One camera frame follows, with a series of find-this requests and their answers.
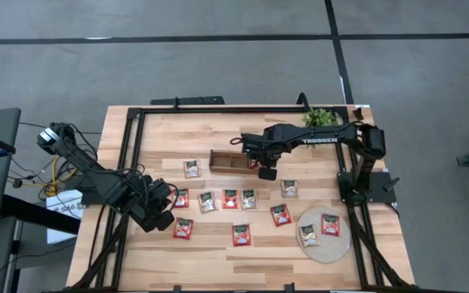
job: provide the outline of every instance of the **snack packet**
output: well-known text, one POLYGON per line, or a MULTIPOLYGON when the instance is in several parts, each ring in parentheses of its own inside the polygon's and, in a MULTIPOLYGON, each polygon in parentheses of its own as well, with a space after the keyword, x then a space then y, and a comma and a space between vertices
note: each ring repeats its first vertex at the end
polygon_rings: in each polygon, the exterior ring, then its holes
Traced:
POLYGON ((242 209, 258 208, 256 190, 242 190, 242 209))
POLYGON ((277 227, 292 223, 291 214, 285 203, 272 207, 270 213, 273 215, 274 224, 277 227))
POLYGON ((340 236, 340 217, 328 214, 322 215, 322 234, 340 236))
POLYGON ((199 195, 199 205, 202 213, 217 210, 217 202, 211 191, 199 195))
POLYGON ((176 222, 173 237, 189 240, 191 238, 191 231, 193 230, 193 220, 177 218, 176 222))
POLYGON ((189 190, 173 190, 173 201, 176 201, 175 208, 188 208, 189 190))
POLYGON ((312 225, 302 226, 298 228, 300 230, 301 242, 303 247, 319 246, 322 243, 319 241, 318 236, 314 232, 312 225))
POLYGON ((238 208, 238 191, 224 190, 221 196, 221 206, 223 208, 238 208))
POLYGON ((233 245, 235 247, 251 245, 251 230, 249 229, 249 225, 233 226, 233 245))
POLYGON ((296 180, 282 180, 282 197, 285 199, 298 198, 296 180))
POLYGON ((200 161, 192 160, 184 162, 184 176, 186 178, 200 177, 200 161))

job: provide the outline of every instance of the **green plant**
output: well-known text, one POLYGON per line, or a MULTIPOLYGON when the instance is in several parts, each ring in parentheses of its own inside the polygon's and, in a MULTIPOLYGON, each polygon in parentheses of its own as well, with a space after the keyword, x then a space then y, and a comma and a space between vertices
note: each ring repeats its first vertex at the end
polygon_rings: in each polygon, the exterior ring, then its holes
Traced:
POLYGON ((307 127, 337 125, 334 115, 323 109, 311 109, 303 115, 303 121, 307 127))

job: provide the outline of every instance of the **wooden box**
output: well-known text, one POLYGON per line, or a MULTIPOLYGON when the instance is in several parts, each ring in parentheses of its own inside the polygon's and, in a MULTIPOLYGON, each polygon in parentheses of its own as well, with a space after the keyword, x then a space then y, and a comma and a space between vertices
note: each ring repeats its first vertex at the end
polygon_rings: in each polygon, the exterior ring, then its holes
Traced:
POLYGON ((258 168, 251 168, 251 160, 242 153, 214 151, 209 155, 211 172, 257 175, 258 168))

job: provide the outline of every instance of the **wooden table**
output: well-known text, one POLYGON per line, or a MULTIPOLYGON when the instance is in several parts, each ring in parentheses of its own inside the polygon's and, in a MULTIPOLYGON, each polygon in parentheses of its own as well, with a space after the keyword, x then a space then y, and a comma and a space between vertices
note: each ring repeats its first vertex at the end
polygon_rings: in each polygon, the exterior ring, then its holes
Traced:
MULTIPOLYGON (((116 168, 127 109, 108 108, 99 145, 99 163, 106 168, 116 168)), ((366 123, 373 124, 368 107, 363 108, 363 116, 366 123)), ((172 290, 173 285, 182 285, 183 290, 282 290, 284 284, 291 282, 296 284, 297 290, 360 288, 352 247, 342 260, 329 265, 317 263, 299 248, 296 223, 276 228, 270 215, 270 207, 281 203, 287 204, 294 222, 302 212, 317 206, 331 207, 347 215, 335 179, 339 169, 334 145, 314 149, 301 146, 291 154, 284 154, 278 162, 277 181, 209 172, 211 149, 240 151, 240 145, 231 146, 229 140, 238 137, 240 132, 262 133, 265 127, 277 123, 304 124, 301 114, 147 115, 139 163, 144 164, 146 173, 154 178, 162 177, 179 188, 190 189, 190 207, 174 209, 174 215, 195 220, 195 227, 191 240, 186 241, 172 238, 174 223, 166 231, 146 234, 130 221, 121 290, 172 290), (182 161, 191 159, 201 161, 202 177, 184 178, 182 161), (298 199, 282 199, 279 184, 282 178, 298 181, 298 199), (231 211, 220 207, 219 211, 201 214, 197 194, 214 191, 220 203, 222 189, 256 189, 260 208, 231 211), (251 225, 253 244, 250 247, 233 247, 231 226, 237 224, 251 225)), ((133 149, 132 138, 128 158, 133 149)), ((344 153, 348 160, 346 146, 344 153)), ((378 162, 375 168, 384 168, 384 162, 378 162)), ((379 250, 402 278, 413 283, 397 215, 381 203, 369 204, 369 208, 379 250)), ((89 207, 84 212, 68 286, 87 268, 99 209, 89 207)), ((102 243, 105 220, 106 215, 99 231, 96 254, 102 243)), ((374 283, 370 255, 364 247, 363 251, 369 283, 374 283)), ((113 257, 110 257, 105 285, 111 281, 112 266, 113 257)))

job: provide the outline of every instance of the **round cork board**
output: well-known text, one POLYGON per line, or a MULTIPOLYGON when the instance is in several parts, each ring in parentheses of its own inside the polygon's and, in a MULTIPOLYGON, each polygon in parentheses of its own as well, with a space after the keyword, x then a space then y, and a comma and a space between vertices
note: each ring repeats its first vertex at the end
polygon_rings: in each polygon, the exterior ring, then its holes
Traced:
POLYGON ((333 263, 340 260, 350 248, 350 229, 345 219, 331 208, 312 208, 304 212, 298 220, 296 227, 296 238, 303 252, 313 260, 323 264, 333 263), (330 236, 322 234, 322 214, 327 213, 340 217, 340 236, 330 236), (322 243, 320 246, 303 247, 301 241, 300 227, 313 225, 316 236, 322 243))

